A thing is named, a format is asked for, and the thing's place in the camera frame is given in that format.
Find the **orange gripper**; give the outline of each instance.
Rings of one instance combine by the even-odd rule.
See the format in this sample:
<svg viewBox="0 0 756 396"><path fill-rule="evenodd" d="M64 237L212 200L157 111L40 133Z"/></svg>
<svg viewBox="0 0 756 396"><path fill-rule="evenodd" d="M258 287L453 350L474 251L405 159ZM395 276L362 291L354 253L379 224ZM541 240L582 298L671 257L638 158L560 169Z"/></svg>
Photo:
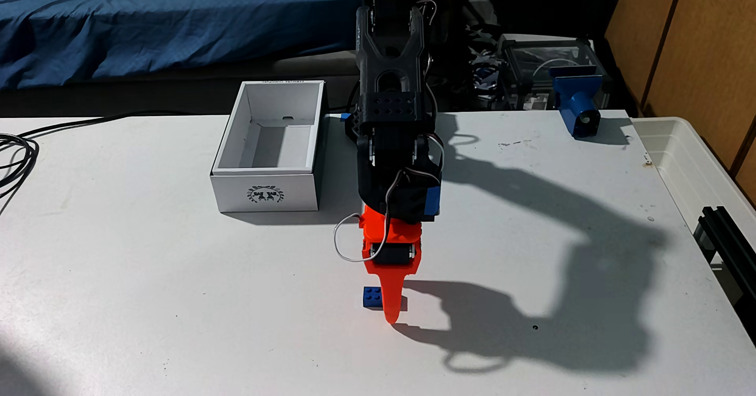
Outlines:
<svg viewBox="0 0 756 396"><path fill-rule="evenodd" d="M362 258L371 256L371 245L383 241L385 218L381 213L365 206L365 212L360 217L360 227L364 239L362 240ZM369 274L378 275L381 293L383 294L383 315L389 324L395 324L402 308L402 287L404 277L417 272L421 263L421 225L408 224L400 219L392 219L389 224L389 236L386 243L412 244L415 247L415 257L409 265L376 265L373 261L364 262Z"/></svg>

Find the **open box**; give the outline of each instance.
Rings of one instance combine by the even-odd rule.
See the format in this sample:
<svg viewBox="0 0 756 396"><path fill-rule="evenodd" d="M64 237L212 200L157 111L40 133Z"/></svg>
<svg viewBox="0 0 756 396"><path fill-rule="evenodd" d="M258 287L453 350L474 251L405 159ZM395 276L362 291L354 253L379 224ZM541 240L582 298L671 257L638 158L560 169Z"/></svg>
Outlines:
<svg viewBox="0 0 756 396"><path fill-rule="evenodd" d="M218 209L317 210L327 112L324 81L242 82L210 172Z"/></svg>

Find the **blue tape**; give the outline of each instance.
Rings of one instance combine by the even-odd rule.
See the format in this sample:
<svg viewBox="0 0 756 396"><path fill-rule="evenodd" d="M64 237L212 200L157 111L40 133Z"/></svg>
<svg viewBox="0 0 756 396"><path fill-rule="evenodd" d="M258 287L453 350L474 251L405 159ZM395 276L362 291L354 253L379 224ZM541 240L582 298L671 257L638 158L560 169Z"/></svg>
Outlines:
<svg viewBox="0 0 756 396"><path fill-rule="evenodd" d="M426 210L425 214L433 216L439 212L439 204L441 203L441 187L428 188L426 192Z"/></svg>

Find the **blue mount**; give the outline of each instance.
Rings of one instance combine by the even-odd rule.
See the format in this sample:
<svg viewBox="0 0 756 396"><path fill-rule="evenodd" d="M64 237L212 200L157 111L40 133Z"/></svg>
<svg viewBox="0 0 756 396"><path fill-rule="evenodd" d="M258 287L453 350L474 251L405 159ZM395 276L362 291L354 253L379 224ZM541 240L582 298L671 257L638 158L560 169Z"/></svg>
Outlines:
<svg viewBox="0 0 756 396"><path fill-rule="evenodd" d="M592 137L599 131L601 115L593 97L601 89L603 78L594 73L595 65L552 67L549 70L556 95L554 106L559 109L573 137Z"/></svg>

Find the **printed logo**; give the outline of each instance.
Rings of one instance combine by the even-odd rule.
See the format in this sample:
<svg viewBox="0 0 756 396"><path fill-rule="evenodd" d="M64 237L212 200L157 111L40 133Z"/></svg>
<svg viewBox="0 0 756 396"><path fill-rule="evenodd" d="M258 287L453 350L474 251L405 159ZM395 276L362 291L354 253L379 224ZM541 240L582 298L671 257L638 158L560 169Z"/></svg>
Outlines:
<svg viewBox="0 0 756 396"><path fill-rule="evenodd" d="M260 201L275 201L280 202L284 199L284 191L281 188L277 188L274 185L268 185L267 187L252 187L246 191L246 198L249 198L251 202Z"/></svg>

